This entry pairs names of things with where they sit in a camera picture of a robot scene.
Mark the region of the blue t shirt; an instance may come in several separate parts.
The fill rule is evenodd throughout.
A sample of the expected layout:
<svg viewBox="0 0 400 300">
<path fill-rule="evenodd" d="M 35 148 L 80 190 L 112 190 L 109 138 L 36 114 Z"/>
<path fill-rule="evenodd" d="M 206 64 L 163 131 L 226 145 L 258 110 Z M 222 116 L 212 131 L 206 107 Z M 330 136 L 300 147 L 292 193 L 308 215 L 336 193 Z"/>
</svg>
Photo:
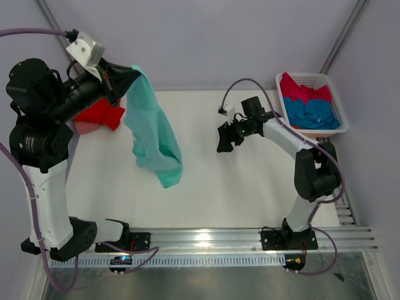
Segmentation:
<svg viewBox="0 0 400 300">
<path fill-rule="evenodd" d="M 341 124 L 335 117 L 331 103 L 312 99 L 307 104 L 301 100 L 283 98 L 285 110 L 291 126 L 310 130 L 335 130 Z"/>
</svg>

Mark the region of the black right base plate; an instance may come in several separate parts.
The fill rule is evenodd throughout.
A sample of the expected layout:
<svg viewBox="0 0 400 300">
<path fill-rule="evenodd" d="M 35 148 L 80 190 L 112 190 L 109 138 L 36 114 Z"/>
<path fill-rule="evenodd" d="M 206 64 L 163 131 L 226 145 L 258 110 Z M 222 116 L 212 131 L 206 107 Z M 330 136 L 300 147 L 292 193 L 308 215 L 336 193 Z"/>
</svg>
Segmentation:
<svg viewBox="0 0 400 300">
<path fill-rule="evenodd" d="M 260 237 L 264 251 L 319 249 L 316 234 L 312 229 L 292 232 L 289 228 L 273 229 L 264 226 Z"/>
</svg>

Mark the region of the red folded t shirt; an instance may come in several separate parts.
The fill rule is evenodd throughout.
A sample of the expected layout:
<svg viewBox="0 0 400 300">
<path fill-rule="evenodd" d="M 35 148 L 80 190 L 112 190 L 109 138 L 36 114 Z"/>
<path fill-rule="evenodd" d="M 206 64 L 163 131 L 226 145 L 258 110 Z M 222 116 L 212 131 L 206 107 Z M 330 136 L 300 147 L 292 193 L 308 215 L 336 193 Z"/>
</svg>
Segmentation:
<svg viewBox="0 0 400 300">
<path fill-rule="evenodd" d="M 117 106 L 113 106 L 103 97 L 91 107 L 79 113 L 74 121 L 107 126 L 115 131 L 119 127 L 125 112 L 125 109 L 119 105 L 120 101 L 120 99 L 117 101 Z"/>
</svg>

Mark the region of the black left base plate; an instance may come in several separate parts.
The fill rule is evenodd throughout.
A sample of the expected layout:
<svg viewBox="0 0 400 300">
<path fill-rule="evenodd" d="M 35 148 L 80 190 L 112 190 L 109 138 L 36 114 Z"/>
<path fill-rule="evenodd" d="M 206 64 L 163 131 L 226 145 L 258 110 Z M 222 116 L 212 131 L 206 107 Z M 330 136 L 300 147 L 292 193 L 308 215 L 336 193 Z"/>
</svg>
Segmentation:
<svg viewBox="0 0 400 300">
<path fill-rule="evenodd" d="M 130 232 L 128 236 L 116 242 L 105 242 L 96 244 L 96 253 L 116 253 L 116 252 L 140 252 L 150 248 L 150 232 Z"/>
</svg>

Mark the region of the magenta t shirt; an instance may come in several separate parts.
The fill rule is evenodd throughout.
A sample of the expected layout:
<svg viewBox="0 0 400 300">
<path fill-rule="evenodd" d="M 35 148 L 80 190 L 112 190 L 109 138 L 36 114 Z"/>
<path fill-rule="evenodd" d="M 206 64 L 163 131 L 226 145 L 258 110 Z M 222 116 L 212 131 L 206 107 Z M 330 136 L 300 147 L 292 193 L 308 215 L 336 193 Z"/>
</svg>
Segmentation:
<svg viewBox="0 0 400 300">
<path fill-rule="evenodd" d="M 293 101 L 301 100 L 303 104 L 307 104 L 312 99 L 332 101 L 331 92 L 326 85 L 319 89 L 313 89 L 303 84 L 299 86 L 287 72 L 282 75 L 279 86 L 284 98 Z"/>
</svg>

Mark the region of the white plastic basket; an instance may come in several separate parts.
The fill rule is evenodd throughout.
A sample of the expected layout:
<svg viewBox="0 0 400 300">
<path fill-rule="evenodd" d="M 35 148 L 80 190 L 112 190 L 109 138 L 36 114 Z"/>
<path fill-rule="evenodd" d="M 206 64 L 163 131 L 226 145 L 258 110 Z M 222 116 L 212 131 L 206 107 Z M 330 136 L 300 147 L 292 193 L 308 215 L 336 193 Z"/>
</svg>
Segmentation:
<svg viewBox="0 0 400 300">
<path fill-rule="evenodd" d="M 311 138 L 345 133 L 349 122 L 338 92 L 327 75 L 284 72 L 276 75 L 283 118 Z"/>
</svg>

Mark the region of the pink folded t shirt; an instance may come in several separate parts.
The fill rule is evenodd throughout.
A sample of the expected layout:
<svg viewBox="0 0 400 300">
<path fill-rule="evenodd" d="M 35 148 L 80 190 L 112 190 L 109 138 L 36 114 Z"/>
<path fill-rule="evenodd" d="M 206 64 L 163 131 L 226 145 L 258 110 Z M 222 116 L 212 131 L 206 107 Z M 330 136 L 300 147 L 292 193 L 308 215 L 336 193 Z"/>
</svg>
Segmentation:
<svg viewBox="0 0 400 300">
<path fill-rule="evenodd" d="M 79 135 L 91 133 L 100 127 L 100 124 L 98 123 L 81 122 L 81 121 L 75 121 L 74 125 Z"/>
</svg>

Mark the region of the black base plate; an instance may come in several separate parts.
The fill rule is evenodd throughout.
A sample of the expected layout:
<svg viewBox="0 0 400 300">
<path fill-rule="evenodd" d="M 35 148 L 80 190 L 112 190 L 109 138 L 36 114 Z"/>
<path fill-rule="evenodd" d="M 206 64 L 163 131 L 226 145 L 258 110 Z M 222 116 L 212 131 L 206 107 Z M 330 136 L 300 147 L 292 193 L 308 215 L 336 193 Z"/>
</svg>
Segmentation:
<svg viewBox="0 0 400 300">
<path fill-rule="evenodd" d="M 264 226 L 260 237 L 264 251 L 319 249 L 316 234 L 312 229 L 292 232 L 289 228 L 273 229 Z"/>
<path fill-rule="evenodd" d="M 116 252 L 140 252 L 150 248 L 150 232 L 130 232 L 128 236 L 116 242 L 105 242 L 96 244 L 96 253 L 116 253 Z"/>
</svg>

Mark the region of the teal t shirt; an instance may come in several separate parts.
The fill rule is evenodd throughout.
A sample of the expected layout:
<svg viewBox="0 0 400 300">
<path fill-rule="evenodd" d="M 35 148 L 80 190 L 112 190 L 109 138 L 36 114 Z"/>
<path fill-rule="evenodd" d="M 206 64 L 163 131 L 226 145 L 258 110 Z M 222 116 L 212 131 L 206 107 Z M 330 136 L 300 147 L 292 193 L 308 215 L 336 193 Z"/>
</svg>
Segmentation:
<svg viewBox="0 0 400 300">
<path fill-rule="evenodd" d="M 139 77 L 126 93 L 124 123 L 132 132 L 136 166 L 153 172 L 164 188 L 170 188 L 183 172 L 181 150 L 149 78 L 139 66 L 132 69 Z"/>
</svg>

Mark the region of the aluminium mounting rail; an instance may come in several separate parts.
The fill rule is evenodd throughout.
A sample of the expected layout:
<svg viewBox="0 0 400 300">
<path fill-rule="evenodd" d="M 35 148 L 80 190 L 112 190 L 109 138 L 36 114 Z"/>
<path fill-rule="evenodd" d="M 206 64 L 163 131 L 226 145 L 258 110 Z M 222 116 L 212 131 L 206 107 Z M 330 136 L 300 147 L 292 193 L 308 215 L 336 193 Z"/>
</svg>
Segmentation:
<svg viewBox="0 0 400 300">
<path fill-rule="evenodd" d="M 377 251 L 378 243 L 368 227 L 323 227 L 316 232 L 318 249 L 308 249 L 307 253 L 331 253 L 332 242 L 340 253 Z M 134 232 L 149 232 L 150 246 L 157 246 L 159 254 L 251 254 L 261 253 L 261 233 L 258 228 L 137 228 Z"/>
</svg>

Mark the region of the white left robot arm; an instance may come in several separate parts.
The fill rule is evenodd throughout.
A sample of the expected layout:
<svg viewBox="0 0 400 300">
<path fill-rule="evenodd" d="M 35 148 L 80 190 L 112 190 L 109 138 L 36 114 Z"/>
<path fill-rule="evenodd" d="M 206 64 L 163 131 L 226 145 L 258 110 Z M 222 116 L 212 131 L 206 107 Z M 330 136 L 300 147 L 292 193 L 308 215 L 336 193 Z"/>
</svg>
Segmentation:
<svg viewBox="0 0 400 300">
<path fill-rule="evenodd" d="M 48 251 L 65 262 L 94 248 L 98 253 L 131 248 L 129 224 L 115 219 L 85 221 L 68 214 L 66 169 L 73 131 L 68 122 L 101 99 L 113 107 L 140 73 L 101 60 L 99 76 L 84 71 L 63 81 L 38 58 L 17 63 L 6 92 L 17 120 L 9 135 L 12 158 L 26 181 L 31 234 L 21 243 L 25 253 Z"/>
</svg>

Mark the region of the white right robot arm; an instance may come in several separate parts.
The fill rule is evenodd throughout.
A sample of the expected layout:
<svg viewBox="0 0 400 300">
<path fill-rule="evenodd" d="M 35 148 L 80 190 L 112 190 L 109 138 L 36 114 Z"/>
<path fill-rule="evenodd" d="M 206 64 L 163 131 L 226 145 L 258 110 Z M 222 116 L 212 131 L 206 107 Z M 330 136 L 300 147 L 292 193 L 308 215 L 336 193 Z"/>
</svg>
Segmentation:
<svg viewBox="0 0 400 300">
<path fill-rule="evenodd" d="M 294 159 L 297 196 L 291 212 L 282 221 L 277 242 L 285 249 L 299 249 L 313 235 L 311 223 L 320 205 L 342 183 L 336 150 L 328 142 L 318 144 L 290 129 L 280 114 L 266 111 L 257 96 L 243 100 L 241 106 L 242 113 L 227 104 L 218 108 L 227 120 L 217 129 L 217 152 L 230 153 L 246 137 L 258 134 Z"/>
</svg>

